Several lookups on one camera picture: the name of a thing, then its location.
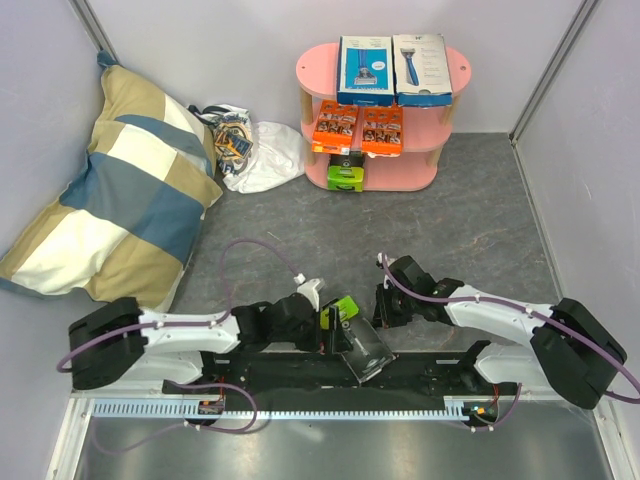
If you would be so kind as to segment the white blue razor box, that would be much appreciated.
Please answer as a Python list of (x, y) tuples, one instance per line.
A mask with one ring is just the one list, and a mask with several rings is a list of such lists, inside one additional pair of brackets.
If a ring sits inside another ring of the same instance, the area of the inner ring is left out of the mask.
[(453, 102), (446, 44), (441, 34), (392, 36), (396, 103), (445, 107)]

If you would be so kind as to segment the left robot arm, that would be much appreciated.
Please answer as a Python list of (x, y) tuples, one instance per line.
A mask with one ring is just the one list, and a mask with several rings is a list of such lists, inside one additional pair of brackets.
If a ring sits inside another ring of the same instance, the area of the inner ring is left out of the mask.
[(68, 334), (70, 353), (59, 368), (79, 391), (170, 380), (208, 393), (220, 371), (205, 353), (257, 353), (274, 343), (310, 353), (353, 348), (342, 327), (329, 327), (327, 313), (300, 293), (205, 315), (161, 313), (123, 297), (72, 323)]

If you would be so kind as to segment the blue razor box clear front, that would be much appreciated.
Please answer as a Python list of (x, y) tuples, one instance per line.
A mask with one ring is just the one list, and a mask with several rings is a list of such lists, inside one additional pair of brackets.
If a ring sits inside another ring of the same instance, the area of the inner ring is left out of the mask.
[(395, 100), (392, 39), (388, 36), (342, 36), (336, 75), (339, 104), (392, 106)]

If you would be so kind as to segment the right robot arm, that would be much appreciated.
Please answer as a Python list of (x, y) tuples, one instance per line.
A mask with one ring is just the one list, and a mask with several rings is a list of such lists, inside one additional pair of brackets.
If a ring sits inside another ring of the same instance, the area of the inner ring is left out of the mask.
[(611, 388), (617, 376), (632, 386), (639, 384), (625, 366), (627, 353), (581, 302), (570, 298), (556, 304), (522, 302), (460, 280), (435, 280), (409, 255), (392, 259), (381, 253), (377, 265), (384, 272), (377, 290), (381, 326), (403, 326), (420, 316), (501, 338), (499, 344), (480, 346), (458, 368), (465, 391), (477, 394), (491, 384), (513, 383), (552, 390), (587, 410), (604, 397), (631, 402), (631, 397)]

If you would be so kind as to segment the green black razor pack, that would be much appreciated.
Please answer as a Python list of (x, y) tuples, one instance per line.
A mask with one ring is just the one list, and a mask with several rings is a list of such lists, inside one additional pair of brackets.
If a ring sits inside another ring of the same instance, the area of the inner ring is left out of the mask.
[(360, 152), (332, 154), (327, 169), (327, 187), (333, 191), (362, 192), (365, 158)]

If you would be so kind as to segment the black green razor box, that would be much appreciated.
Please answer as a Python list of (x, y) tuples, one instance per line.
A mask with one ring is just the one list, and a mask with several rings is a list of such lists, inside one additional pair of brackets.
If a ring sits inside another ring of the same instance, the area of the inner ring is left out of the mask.
[(394, 353), (380, 338), (372, 324), (360, 314), (355, 301), (346, 296), (326, 304), (324, 309), (336, 304), (340, 309), (341, 321), (348, 320), (355, 337), (354, 349), (337, 354), (346, 364), (356, 381), (362, 385), (377, 376), (395, 360)]

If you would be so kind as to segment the orange razor box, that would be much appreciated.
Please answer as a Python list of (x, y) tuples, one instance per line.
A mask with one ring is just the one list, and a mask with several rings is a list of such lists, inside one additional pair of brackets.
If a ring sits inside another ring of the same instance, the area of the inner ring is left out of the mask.
[(403, 150), (403, 110), (398, 106), (366, 107), (363, 112), (362, 152), (396, 157)]
[(312, 151), (348, 155), (359, 114), (359, 107), (323, 100), (312, 135)]

